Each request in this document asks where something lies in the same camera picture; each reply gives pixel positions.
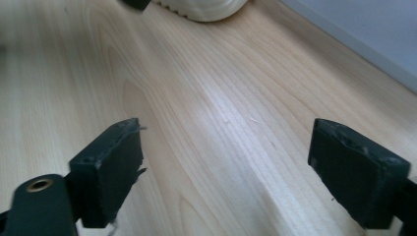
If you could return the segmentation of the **white clog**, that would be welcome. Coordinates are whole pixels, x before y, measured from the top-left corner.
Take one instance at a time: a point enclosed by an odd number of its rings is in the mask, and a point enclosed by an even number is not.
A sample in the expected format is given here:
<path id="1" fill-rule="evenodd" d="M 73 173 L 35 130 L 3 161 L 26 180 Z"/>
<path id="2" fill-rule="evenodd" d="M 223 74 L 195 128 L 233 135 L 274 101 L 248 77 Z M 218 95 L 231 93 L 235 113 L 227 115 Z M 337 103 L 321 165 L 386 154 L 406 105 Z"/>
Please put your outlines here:
<path id="1" fill-rule="evenodd" d="M 248 0 L 151 0 L 168 11 L 190 21 L 210 23 L 237 13 Z"/>

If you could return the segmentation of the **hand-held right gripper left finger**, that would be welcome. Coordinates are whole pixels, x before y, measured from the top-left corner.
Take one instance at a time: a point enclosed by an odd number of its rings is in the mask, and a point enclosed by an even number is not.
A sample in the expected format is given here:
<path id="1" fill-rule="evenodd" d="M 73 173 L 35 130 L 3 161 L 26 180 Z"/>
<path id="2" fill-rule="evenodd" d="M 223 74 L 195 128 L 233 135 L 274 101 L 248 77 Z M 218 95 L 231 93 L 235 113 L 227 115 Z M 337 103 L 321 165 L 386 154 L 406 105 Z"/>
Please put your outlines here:
<path id="1" fill-rule="evenodd" d="M 144 156 L 136 118 L 107 128 L 69 162 L 73 214 L 85 228 L 113 222 L 139 176 Z"/>

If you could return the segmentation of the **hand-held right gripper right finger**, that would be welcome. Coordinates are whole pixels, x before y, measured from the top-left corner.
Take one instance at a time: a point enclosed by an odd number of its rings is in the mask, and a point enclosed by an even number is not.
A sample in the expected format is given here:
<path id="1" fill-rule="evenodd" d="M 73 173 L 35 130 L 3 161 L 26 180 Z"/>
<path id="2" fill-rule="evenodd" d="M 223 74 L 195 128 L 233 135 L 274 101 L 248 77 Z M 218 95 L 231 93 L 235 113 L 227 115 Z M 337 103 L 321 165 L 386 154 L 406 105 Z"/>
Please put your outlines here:
<path id="1" fill-rule="evenodd" d="M 398 217 L 411 225 L 411 163 L 353 129 L 314 122 L 308 164 L 363 228 L 388 229 Z"/>

